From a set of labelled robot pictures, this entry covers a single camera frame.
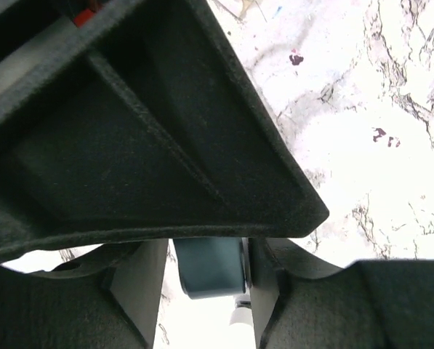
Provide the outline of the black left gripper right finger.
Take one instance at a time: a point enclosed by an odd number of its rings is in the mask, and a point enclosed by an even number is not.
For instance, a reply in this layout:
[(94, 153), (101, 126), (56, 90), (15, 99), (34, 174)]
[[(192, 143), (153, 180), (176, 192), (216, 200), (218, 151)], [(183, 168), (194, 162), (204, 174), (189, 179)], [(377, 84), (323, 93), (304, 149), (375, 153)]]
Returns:
[(249, 257), (258, 348), (434, 348), (434, 260), (339, 268), (285, 238)]

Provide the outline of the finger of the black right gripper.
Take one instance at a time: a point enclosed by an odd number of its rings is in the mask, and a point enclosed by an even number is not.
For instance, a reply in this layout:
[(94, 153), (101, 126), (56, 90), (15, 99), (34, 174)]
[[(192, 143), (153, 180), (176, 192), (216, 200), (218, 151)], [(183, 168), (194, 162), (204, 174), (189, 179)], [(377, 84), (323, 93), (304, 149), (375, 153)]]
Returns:
[(110, 1), (0, 92), (0, 262), (328, 215), (205, 1)]

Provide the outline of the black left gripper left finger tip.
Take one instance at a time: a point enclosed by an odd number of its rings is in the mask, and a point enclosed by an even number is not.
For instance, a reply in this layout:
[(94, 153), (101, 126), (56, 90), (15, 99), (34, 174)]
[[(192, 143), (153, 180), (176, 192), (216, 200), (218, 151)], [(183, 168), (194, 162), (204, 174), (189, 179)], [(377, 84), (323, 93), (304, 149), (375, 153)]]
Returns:
[(152, 348), (167, 246), (105, 244), (52, 272), (0, 266), (0, 348)]

